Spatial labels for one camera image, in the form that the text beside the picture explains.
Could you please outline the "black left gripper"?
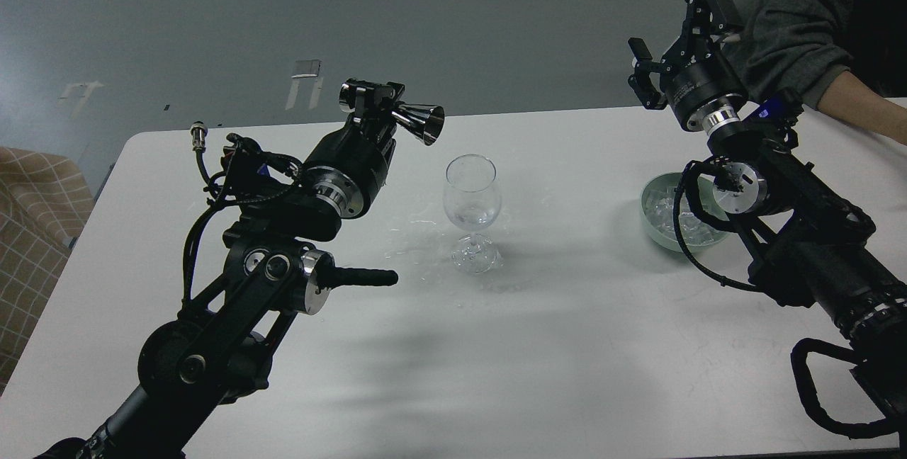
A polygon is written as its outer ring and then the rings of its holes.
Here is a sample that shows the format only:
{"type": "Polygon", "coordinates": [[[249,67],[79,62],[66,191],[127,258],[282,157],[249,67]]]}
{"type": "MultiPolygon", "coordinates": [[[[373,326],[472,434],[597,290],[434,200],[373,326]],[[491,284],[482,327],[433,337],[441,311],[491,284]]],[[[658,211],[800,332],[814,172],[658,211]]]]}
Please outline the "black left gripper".
{"type": "Polygon", "coordinates": [[[316,198],[330,204],[343,220],[368,213],[385,185],[397,129],[390,111],[405,85],[347,79],[338,103],[347,114],[344,127],[323,137],[303,165],[303,181],[316,198]]]}

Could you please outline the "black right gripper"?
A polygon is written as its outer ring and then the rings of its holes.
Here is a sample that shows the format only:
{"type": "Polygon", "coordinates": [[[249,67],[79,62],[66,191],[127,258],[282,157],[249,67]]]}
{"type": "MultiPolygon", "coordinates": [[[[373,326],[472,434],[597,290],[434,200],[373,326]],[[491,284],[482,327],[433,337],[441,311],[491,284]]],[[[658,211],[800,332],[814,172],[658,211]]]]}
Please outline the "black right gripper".
{"type": "Polygon", "coordinates": [[[719,52],[737,43],[744,21],[733,0],[684,0],[685,19],[676,46],[653,58],[642,38],[629,38],[633,72],[628,85],[647,110],[671,108],[685,132],[717,132],[741,120],[748,95],[719,52]],[[660,90],[652,81],[660,75],[660,90]]]}

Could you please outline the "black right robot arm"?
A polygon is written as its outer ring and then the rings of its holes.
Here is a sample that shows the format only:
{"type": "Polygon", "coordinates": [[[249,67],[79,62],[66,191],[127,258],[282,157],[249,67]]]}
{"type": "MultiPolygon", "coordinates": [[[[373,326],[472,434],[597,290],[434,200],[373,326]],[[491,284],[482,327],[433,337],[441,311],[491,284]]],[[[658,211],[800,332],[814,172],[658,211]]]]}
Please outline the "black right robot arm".
{"type": "Polygon", "coordinates": [[[680,36],[660,57],[632,38],[628,83],[648,110],[670,107],[685,132],[703,132],[710,156],[690,161],[674,195],[672,220],[681,252],[723,287],[762,293],[778,305],[826,311],[847,346],[802,339],[791,350],[798,397],[810,420],[849,439],[896,434],[905,453],[906,289],[866,249],[876,227],[794,156],[799,95],[778,91],[751,114],[744,85],[720,49],[744,29],[733,0],[684,0],[680,36]],[[734,233],[749,255],[742,283],[702,266],[680,227],[680,206],[713,229],[734,233]],[[852,377],[882,418],[845,423],[819,402],[810,353],[851,363],[852,377]]]}

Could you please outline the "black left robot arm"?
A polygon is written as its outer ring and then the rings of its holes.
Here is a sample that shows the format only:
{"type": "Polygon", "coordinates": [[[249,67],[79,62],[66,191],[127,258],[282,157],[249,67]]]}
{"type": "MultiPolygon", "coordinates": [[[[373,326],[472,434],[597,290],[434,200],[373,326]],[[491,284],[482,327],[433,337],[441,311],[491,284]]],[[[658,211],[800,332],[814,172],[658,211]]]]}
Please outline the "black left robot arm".
{"type": "Polygon", "coordinates": [[[139,385],[113,416],[43,458],[182,458],[218,405],[268,387],[295,317],[320,311],[335,288],[398,282],[394,271],[338,266],[315,243],[365,214],[385,184],[404,92],[396,82],[347,79],[338,94],[346,122],[305,161],[230,133],[222,169],[210,174],[202,159],[207,127],[192,124],[210,200],[184,245],[177,317],[145,341],[139,385]]]}

